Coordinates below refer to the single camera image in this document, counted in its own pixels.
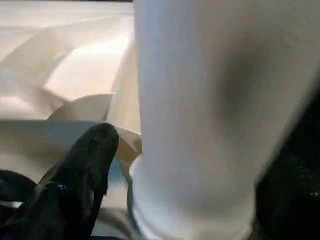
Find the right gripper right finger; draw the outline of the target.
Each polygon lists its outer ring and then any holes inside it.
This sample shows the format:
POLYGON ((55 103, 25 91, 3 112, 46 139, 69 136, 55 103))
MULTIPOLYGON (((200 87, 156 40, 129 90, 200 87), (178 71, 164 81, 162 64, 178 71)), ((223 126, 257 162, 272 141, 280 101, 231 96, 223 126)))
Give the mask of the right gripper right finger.
POLYGON ((254 240, 320 238, 320 94, 256 188, 254 240))

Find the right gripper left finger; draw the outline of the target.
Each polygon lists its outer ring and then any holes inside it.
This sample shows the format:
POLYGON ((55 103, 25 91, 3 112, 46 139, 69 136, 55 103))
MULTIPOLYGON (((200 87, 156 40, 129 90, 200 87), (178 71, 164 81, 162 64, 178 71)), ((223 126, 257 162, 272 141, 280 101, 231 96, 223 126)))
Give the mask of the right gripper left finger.
POLYGON ((35 182, 0 171, 0 237, 3 240, 88 240, 119 145, 114 125, 90 127, 35 182))

